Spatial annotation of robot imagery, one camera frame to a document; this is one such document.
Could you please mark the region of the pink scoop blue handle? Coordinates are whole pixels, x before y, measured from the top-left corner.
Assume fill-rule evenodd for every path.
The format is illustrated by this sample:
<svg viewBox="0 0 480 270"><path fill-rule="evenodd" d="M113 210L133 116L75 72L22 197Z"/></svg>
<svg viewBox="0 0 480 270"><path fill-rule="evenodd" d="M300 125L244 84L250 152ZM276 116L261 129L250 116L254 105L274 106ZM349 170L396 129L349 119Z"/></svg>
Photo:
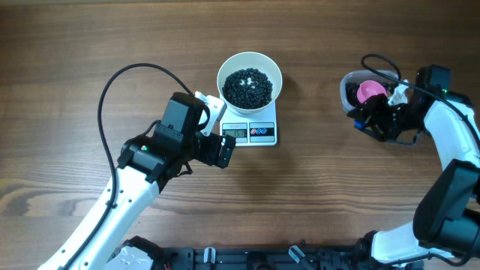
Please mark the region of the pink scoop blue handle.
<svg viewBox="0 0 480 270"><path fill-rule="evenodd" d="M369 97L374 95L385 95L387 97L386 88L374 80L366 80L359 85L357 91L359 104L364 103Z"/></svg>

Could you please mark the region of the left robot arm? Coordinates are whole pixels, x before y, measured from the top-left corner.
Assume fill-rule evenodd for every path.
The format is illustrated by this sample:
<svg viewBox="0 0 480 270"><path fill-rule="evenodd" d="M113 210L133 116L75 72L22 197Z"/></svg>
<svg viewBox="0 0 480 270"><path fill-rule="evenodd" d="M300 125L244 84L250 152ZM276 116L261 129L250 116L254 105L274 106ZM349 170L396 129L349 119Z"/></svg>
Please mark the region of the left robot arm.
<svg viewBox="0 0 480 270"><path fill-rule="evenodd" d="M236 141L212 131L226 109L220 98L176 92L153 124L153 135L142 133L123 145L98 201L41 268L153 269L160 248L139 237L124 247L120 242L170 179L192 172L189 161L228 166Z"/></svg>

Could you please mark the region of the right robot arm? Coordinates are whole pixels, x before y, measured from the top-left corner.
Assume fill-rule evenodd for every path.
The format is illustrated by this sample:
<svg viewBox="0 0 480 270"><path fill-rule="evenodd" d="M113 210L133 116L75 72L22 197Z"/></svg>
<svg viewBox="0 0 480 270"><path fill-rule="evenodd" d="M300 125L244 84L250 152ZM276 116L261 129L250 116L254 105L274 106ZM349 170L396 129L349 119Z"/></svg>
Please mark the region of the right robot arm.
<svg viewBox="0 0 480 270"><path fill-rule="evenodd" d="M405 269L439 259L462 266L479 256L479 129L473 105L450 91L451 71L432 64L414 83L399 70L360 70L340 84L343 111L362 133L397 143L404 131L426 133L434 141L442 172L418 204L412 221L361 238L353 260L371 269Z"/></svg>

